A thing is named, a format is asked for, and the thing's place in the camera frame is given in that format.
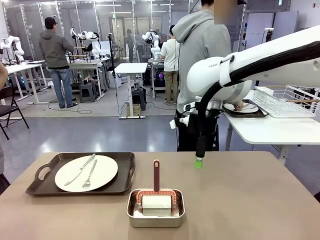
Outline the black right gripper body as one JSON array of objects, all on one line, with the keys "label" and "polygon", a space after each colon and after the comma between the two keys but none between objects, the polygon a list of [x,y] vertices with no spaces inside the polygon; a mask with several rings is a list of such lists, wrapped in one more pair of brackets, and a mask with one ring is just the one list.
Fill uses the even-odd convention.
[{"label": "black right gripper body", "polygon": [[221,110],[218,109],[211,109],[208,111],[206,116],[206,134],[209,137],[214,137],[216,135],[218,118],[221,115]]}]

